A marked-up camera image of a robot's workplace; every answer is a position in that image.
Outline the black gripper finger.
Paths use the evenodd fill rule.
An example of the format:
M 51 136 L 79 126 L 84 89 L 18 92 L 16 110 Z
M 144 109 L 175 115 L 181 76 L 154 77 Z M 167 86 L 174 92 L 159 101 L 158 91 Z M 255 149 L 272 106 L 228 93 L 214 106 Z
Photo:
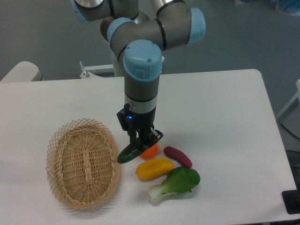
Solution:
M 136 139 L 137 137 L 137 132 L 135 130 L 130 130 L 128 132 L 128 136 L 129 136 L 129 143 L 133 143 L 133 141 Z
M 164 134 L 157 130 L 152 129 L 148 134 L 146 134 L 141 140 L 142 151 L 148 150 L 150 147 L 159 142 L 159 140 L 164 136 Z

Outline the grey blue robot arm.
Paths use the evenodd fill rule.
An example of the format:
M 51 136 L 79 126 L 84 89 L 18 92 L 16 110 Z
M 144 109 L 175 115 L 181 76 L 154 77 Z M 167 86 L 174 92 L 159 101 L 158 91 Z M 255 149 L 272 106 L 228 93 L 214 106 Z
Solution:
M 132 150 L 147 150 L 162 133 L 154 128 L 162 51 L 203 38 L 206 23 L 202 11 L 183 0 L 153 0 L 156 17 L 142 20 L 136 0 L 74 0 L 83 23 L 109 20 L 102 30 L 124 76 L 125 105 L 117 116 L 130 137 Z

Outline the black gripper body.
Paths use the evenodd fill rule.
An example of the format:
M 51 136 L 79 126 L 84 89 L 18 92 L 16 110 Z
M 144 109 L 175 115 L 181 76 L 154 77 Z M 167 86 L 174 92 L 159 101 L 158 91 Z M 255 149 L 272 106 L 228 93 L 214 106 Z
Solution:
M 147 113 L 137 113 L 129 109 L 130 104 L 126 103 L 118 113 L 117 118 L 123 131 L 126 131 L 130 138 L 136 138 L 140 131 L 150 132 L 154 128 L 156 107 Z

